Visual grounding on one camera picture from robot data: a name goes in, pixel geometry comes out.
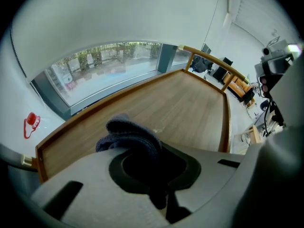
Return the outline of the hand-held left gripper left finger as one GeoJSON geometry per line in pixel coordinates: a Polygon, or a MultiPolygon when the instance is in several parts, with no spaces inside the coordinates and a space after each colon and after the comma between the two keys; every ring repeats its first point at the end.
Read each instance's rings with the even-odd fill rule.
{"type": "Polygon", "coordinates": [[[148,195],[121,189],[109,174],[112,159],[125,149],[111,149],[85,156],[43,183],[31,196],[40,207],[69,181],[83,184],[62,217],[76,228],[163,228],[169,225],[148,195]]]}

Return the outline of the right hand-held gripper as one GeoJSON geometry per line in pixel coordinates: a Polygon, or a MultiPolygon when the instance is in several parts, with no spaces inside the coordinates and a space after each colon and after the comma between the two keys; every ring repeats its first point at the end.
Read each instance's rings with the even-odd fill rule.
{"type": "Polygon", "coordinates": [[[262,57],[255,65],[260,95],[271,98],[270,90],[299,57],[299,44],[289,44],[285,39],[276,37],[262,48],[262,57]]]}

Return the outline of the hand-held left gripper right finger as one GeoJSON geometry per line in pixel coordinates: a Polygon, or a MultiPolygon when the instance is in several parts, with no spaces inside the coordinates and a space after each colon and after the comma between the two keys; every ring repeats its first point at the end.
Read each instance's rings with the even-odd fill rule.
{"type": "Polygon", "coordinates": [[[162,144],[167,206],[161,224],[232,224],[239,196],[229,183],[241,155],[162,144]]]}

